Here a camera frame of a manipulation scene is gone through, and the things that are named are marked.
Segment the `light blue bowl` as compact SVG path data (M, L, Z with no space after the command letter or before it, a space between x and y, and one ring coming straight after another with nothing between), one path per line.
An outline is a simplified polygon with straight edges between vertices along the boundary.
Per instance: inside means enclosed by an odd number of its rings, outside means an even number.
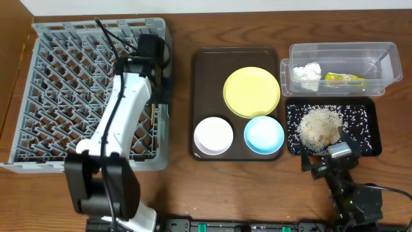
M259 116L247 122L243 138L253 152L270 155L281 149L285 134L278 120L269 116Z

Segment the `yellow green wrapper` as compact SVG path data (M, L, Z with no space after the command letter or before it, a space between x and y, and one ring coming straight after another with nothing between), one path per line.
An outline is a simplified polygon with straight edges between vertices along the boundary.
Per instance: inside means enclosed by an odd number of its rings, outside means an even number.
M366 79L363 77L357 77L356 75L347 73L332 73L328 72L325 75L324 80L326 81L326 86L331 88L340 87L360 87L366 86Z

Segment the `white napkin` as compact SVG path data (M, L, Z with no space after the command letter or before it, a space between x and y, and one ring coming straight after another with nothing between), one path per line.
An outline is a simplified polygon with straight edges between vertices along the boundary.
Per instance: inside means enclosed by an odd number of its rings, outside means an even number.
M294 80L299 82L304 89L317 92L321 78L321 67L319 63L313 62L294 68Z

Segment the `yellow plate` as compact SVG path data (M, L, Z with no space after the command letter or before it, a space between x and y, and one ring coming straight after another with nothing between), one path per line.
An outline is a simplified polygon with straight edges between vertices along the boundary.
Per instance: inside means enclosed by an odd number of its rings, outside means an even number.
M231 73L223 85L228 109L239 117L252 119L271 113L280 101L280 86L267 70L244 67Z

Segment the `wooden chopstick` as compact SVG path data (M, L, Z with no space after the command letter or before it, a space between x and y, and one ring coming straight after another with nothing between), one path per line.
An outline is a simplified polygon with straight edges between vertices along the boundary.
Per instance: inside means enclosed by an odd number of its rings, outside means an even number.
M155 125L155 112L156 112L156 105L151 105L151 127Z

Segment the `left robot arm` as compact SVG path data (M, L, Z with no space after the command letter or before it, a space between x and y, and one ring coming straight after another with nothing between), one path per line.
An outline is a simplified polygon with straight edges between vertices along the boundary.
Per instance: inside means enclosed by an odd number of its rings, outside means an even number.
M146 104L167 104L171 99L164 77L167 48L161 37L142 34L133 52L117 57L113 89L97 129L64 162L75 211L108 221L109 231L156 230L156 211L140 199L129 155Z

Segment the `white cup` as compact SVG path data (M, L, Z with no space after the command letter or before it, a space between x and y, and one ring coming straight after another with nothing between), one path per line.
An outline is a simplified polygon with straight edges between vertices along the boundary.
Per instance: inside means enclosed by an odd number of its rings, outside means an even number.
M77 154L88 154L90 149L90 140L89 139L83 139L81 140L77 146L76 146L76 153Z

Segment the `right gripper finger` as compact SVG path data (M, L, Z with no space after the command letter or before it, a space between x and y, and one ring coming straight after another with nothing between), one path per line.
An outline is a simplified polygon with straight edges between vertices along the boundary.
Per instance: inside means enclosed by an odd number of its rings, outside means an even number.
M310 171L312 168L312 163L309 159L309 156L306 152L306 148L301 139L299 139L299 148L300 148L300 154L301 154L301 171L302 172Z
M338 127L338 132L341 137L342 142L345 142L349 149L351 149L351 153L355 158L360 158L361 154L361 146L354 141L340 126Z

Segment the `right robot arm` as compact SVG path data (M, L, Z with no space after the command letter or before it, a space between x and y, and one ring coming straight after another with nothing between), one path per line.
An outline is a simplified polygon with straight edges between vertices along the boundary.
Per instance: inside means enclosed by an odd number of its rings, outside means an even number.
M333 207L341 221L335 231L377 231L377 221L383 218L382 192L375 185L362 185L353 181L350 170L359 164L361 146L341 127L338 132L342 142L330 146L321 161L311 163L303 142L301 171L310 171L312 178L325 179L330 190Z

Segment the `pink bowl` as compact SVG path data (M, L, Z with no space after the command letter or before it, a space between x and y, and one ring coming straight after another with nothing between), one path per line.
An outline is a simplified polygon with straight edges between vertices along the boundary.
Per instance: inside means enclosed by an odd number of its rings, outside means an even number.
M220 117L203 119L194 129L194 143L206 155L220 155L227 151L234 140L231 125Z

